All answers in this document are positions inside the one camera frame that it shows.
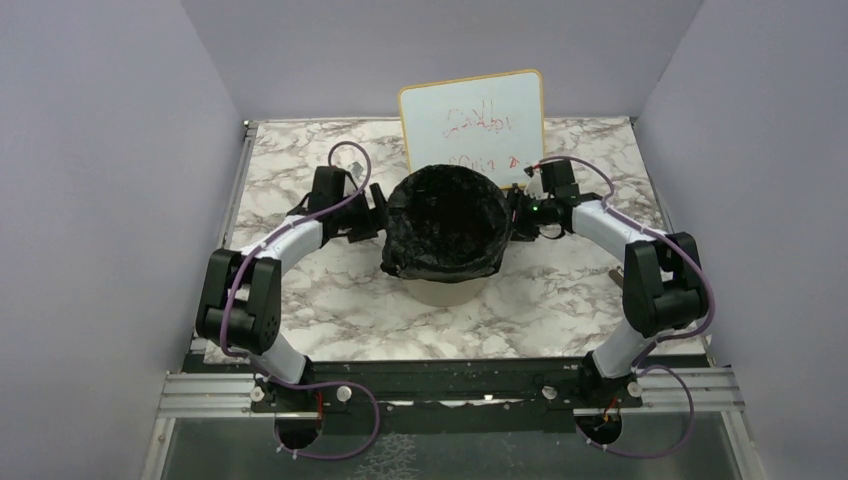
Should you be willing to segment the black plastic trash bag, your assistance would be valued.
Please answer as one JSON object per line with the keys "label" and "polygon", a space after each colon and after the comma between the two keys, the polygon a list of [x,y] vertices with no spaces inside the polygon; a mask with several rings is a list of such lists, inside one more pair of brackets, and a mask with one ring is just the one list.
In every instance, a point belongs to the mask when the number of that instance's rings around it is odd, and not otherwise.
{"label": "black plastic trash bag", "polygon": [[467,167],[431,165],[404,178],[386,203],[380,268],[402,280],[460,283],[499,272],[512,209]]}

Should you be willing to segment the beige cylindrical trash bin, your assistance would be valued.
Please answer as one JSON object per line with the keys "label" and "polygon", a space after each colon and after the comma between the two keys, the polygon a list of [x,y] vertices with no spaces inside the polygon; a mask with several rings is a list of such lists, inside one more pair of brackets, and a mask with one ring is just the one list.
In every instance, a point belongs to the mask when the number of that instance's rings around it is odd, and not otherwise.
{"label": "beige cylindrical trash bin", "polygon": [[486,286],[486,277],[457,283],[404,280],[403,285],[416,301],[433,307],[454,307],[468,303]]}

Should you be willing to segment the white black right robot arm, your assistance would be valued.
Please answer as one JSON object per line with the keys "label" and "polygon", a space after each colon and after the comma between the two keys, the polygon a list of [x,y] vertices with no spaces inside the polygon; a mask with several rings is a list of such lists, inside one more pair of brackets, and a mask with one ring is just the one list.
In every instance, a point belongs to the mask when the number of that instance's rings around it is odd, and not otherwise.
{"label": "white black right robot arm", "polygon": [[658,344],[691,336],[694,322],[707,324],[715,298],[692,235],[651,229],[615,209],[608,195],[581,192],[577,161],[554,156],[526,167],[527,184],[511,187],[507,199],[514,239],[534,240],[542,227],[557,225],[561,235],[586,238],[622,264],[624,318],[578,369],[579,398],[600,407]]}

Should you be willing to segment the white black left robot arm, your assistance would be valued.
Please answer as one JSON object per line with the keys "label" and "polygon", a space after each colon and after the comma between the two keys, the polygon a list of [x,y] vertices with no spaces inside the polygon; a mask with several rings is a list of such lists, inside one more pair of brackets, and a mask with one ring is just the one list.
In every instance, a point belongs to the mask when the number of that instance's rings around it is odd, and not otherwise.
{"label": "white black left robot arm", "polygon": [[247,247],[210,255],[195,321],[198,336],[278,380],[276,396],[288,409],[309,406],[315,387],[305,377],[309,359],[280,331],[282,278],[334,238],[355,243],[377,237],[386,204],[379,184],[356,186],[343,168],[317,168],[310,192],[280,226]]}

